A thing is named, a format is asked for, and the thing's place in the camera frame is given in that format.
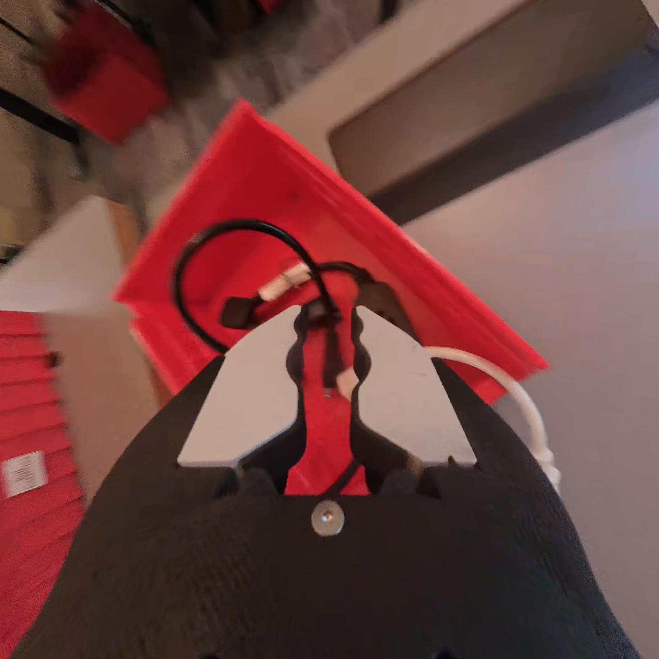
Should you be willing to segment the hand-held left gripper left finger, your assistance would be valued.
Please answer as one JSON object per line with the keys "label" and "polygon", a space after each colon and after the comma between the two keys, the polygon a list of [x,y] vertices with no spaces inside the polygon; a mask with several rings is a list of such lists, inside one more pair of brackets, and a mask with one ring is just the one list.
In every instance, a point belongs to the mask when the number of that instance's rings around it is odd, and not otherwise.
{"label": "hand-held left gripper left finger", "polygon": [[261,469],[277,491],[307,448],[302,378],[309,309],[293,305],[226,353],[177,457],[183,468]]}

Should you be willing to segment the red storage bin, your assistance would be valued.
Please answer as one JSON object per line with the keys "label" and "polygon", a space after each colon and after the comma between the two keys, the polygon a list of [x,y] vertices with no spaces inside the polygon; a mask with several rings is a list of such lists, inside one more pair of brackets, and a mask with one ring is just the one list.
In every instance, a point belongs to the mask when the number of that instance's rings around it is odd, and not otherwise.
{"label": "red storage bin", "polygon": [[[397,295],[422,345],[462,349],[516,380],[548,368],[449,269],[396,226],[336,172],[240,101],[128,268],[115,300],[132,315],[132,330],[172,394],[219,353],[186,325],[172,279],[188,242],[208,227],[235,219],[265,221],[290,234],[317,263],[348,262],[366,269]],[[185,267],[183,300],[194,320],[231,348],[247,329],[221,324],[229,297],[252,298],[258,288],[302,259],[281,241],[239,231],[200,248]],[[323,396],[325,336],[310,329],[304,345],[307,449],[291,469],[286,494],[320,494],[351,462],[349,402]]]}
{"label": "red storage bin", "polygon": [[94,1],[73,11],[40,67],[54,107],[111,143],[170,103],[157,51]]}

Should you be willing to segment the red ribbed bin with label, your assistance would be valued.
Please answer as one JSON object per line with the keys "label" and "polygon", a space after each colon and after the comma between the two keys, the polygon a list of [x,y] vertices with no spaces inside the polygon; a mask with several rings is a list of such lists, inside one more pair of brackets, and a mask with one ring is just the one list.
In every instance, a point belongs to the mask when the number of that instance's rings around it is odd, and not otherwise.
{"label": "red ribbed bin with label", "polygon": [[81,522],[83,492],[38,314],[1,312],[1,657],[52,589]]}

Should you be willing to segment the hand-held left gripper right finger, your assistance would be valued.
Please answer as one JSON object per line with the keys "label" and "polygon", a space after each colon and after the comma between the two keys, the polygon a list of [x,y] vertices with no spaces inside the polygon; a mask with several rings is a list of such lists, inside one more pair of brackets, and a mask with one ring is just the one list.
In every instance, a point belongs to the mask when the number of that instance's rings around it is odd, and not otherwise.
{"label": "hand-held left gripper right finger", "polygon": [[365,306],[352,310],[350,449],[373,471],[424,470],[476,456],[424,347]]}

